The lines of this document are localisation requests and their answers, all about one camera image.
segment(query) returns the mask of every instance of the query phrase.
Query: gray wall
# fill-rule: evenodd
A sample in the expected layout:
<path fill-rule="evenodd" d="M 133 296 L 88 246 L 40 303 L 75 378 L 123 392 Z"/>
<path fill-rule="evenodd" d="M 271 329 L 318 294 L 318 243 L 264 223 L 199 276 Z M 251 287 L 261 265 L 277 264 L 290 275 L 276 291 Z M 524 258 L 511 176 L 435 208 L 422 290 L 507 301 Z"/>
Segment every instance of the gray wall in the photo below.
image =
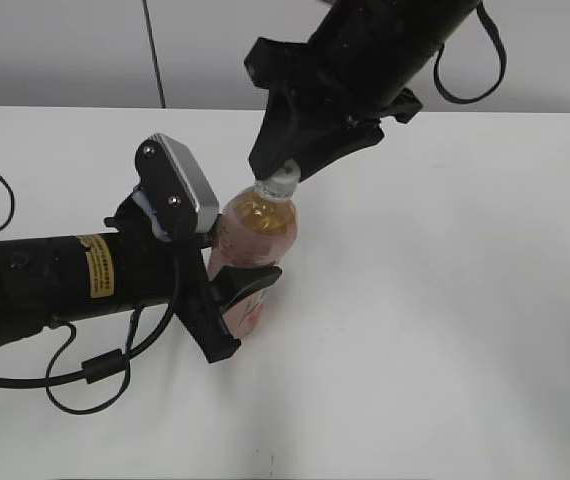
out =
<path fill-rule="evenodd" d="M 243 58 L 257 36 L 303 41 L 327 10 L 315 0 L 149 0 L 168 103 L 262 108 Z M 570 2 L 487 0 L 510 55 L 503 88 L 474 110 L 570 112 Z M 448 44 L 446 84 L 474 95 L 497 75 L 476 17 Z M 429 67 L 412 87 L 456 110 Z M 139 0 L 0 0 L 0 105 L 156 107 Z"/>

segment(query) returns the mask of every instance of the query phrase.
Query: screw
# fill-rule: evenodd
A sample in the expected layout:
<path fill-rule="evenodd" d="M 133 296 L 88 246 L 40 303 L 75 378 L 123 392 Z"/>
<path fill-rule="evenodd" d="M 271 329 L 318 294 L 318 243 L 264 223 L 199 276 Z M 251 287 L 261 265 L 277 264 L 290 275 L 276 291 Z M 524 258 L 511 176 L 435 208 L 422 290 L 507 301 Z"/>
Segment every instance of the screw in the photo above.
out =
<path fill-rule="evenodd" d="M 145 145 L 143 147 L 143 156 L 145 158 L 153 157 L 155 153 L 156 153 L 156 150 L 154 150 L 154 147 L 152 147 L 151 145 Z"/>
<path fill-rule="evenodd" d="M 29 257 L 25 252 L 12 253 L 9 260 L 9 268 L 11 270 L 23 270 L 29 266 Z"/>
<path fill-rule="evenodd" d="M 181 199 L 173 195 L 167 199 L 167 203 L 176 208 L 181 204 Z"/>

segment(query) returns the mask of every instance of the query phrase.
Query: plastic bottle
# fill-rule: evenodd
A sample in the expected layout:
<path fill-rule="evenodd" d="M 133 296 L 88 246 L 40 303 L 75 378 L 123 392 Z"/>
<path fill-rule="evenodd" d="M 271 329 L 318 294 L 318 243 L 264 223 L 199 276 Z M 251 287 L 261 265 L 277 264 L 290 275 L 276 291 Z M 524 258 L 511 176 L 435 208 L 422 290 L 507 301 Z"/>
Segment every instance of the plastic bottle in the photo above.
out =
<path fill-rule="evenodd" d="M 287 161 L 267 180 L 257 181 L 223 209 L 207 272 L 210 279 L 225 265 L 240 268 L 276 265 L 296 240 L 296 207 L 291 198 L 301 171 Z M 236 338 L 249 335 L 258 323 L 265 291 L 232 307 L 225 323 Z"/>

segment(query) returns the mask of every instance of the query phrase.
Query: bottle cap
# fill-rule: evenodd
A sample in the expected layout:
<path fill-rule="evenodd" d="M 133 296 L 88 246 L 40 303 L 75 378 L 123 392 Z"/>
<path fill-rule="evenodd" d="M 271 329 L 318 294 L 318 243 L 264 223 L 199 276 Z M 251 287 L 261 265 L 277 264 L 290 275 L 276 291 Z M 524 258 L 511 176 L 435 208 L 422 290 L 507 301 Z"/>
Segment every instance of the bottle cap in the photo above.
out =
<path fill-rule="evenodd" d="M 256 186 L 259 193 L 265 193 L 273 199 L 288 199 L 296 191 L 300 179 L 300 167 L 294 160 L 288 160 L 274 175 L 257 181 Z"/>

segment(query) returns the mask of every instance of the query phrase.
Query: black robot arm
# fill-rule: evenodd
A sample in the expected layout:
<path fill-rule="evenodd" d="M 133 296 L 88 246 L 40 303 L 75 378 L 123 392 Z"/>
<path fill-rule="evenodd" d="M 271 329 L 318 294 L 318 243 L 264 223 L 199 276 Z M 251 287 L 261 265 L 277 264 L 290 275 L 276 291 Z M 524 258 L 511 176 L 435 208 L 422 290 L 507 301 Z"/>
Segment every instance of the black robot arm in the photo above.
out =
<path fill-rule="evenodd" d="M 481 0 L 332 3 L 307 43 L 260 38 L 245 60 L 254 85 L 269 90 L 249 158 L 258 179 L 294 159 L 306 180 L 378 144 L 382 118 L 409 122 L 422 104 L 405 86 Z"/>
<path fill-rule="evenodd" d="M 139 147 L 136 168 L 140 183 L 105 221 L 117 233 L 0 242 L 0 346 L 46 326 L 168 303 L 176 292 L 172 313 L 208 361 L 238 349 L 222 314 L 280 269 L 226 267 L 210 282 L 201 250 L 211 247 L 218 201 L 196 160 L 157 134 Z"/>

